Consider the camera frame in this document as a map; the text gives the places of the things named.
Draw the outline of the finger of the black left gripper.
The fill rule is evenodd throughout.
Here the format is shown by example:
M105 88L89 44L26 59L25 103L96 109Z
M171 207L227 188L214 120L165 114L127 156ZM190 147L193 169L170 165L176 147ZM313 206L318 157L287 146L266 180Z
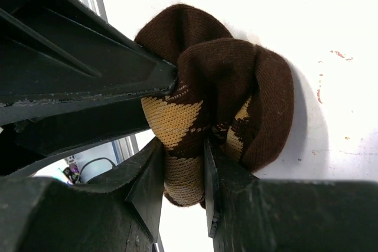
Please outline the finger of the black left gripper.
M90 64L97 43L116 74ZM176 67L78 0L1 0L1 124L172 92Z
M141 100L4 125L1 175L27 176L83 150L149 129Z

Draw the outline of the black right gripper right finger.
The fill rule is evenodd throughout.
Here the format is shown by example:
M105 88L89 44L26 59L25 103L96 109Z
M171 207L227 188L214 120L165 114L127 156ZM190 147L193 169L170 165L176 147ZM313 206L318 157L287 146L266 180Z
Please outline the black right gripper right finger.
M204 143L215 251L376 251L377 184L259 179Z

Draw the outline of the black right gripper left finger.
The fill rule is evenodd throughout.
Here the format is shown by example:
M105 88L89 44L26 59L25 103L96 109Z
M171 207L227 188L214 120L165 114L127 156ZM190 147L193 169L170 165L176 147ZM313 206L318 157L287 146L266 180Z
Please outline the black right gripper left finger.
M2 251L151 251L158 240L164 149L140 152L86 184L1 178Z

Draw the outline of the brown argyle sock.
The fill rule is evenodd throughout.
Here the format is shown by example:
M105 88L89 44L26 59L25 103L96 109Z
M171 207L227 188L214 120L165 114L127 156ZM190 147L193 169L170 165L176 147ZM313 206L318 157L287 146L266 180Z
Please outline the brown argyle sock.
M294 116L294 83L285 59L235 38L215 17L184 4L156 15L135 41L178 70L171 94L141 100L149 127L164 146L169 202L204 203L208 137L249 172L277 159Z

